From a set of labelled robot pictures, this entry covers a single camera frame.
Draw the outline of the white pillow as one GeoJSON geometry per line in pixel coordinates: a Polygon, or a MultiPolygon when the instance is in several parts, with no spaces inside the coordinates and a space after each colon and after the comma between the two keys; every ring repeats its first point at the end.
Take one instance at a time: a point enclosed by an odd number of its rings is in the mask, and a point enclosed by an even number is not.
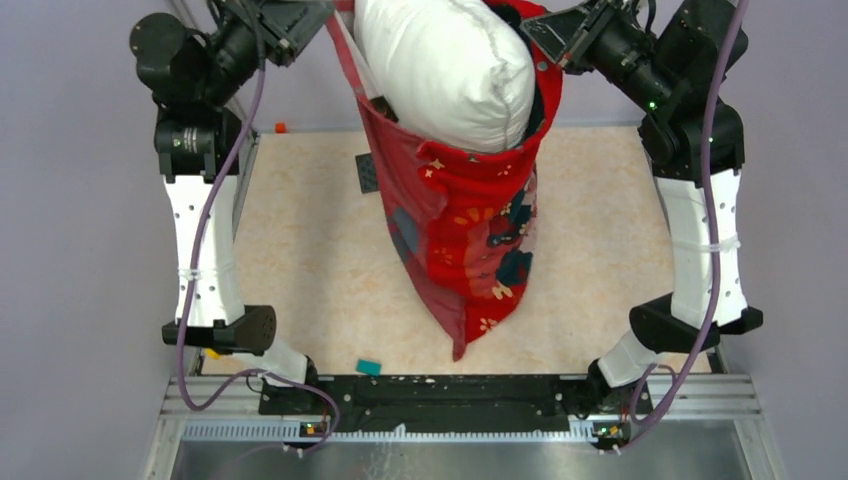
{"type": "Polygon", "coordinates": [[[534,61],[485,2],[357,1],[354,40],[404,129],[476,153],[523,141],[534,61]]]}

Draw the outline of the red patterned pillowcase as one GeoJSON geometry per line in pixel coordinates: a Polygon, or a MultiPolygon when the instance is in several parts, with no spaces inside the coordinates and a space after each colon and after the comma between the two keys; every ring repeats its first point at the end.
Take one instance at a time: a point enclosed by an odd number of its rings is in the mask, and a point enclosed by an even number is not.
{"type": "Polygon", "coordinates": [[[327,29],[357,103],[394,249],[422,303],[450,338],[453,357],[461,359],[472,342],[517,309],[532,269],[537,157],[564,80],[519,26],[544,8],[530,1],[483,1],[529,47],[535,97],[519,145],[476,153],[399,125],[354,40],[355,2],[336,2],[327,29]]]}

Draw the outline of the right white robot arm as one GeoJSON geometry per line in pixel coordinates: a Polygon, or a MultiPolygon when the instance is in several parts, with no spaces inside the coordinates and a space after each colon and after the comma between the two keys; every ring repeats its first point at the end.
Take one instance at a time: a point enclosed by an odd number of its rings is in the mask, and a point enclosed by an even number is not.
{"type": "Polygon", "coordinates": [[[716,88],[748,47],[742,6],[684,1],[662,32],[637,1],[584,1],[520,27],[567,75],[597,72],[643,112],[638,135],[671,241],[673,289],[630,311],[629,330],[589,367],[589,404],[612,412],[667,353],[697,354],[762,325],[739,277],[744,127],[716,88]]]}

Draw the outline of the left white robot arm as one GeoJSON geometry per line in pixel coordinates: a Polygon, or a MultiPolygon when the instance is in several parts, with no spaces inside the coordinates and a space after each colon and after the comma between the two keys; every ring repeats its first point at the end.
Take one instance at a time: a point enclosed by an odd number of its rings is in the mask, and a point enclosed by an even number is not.
{"type": "Polygon", "coordinates": [[[170,201],[179,299],[161,329],[164,343],[240,358],[284,385],[297,413],[319,404],[309,358],[276,336],[270,306],[244,302],[234,255],[239,155],[251,117],[229,101],[268,65],[291,65],[332,15],[323,1],[215,1],[216,28],[204,33],[169,13],[145,16],[129,46],[139,80],[157,107],[154,148],[170,201]]]}

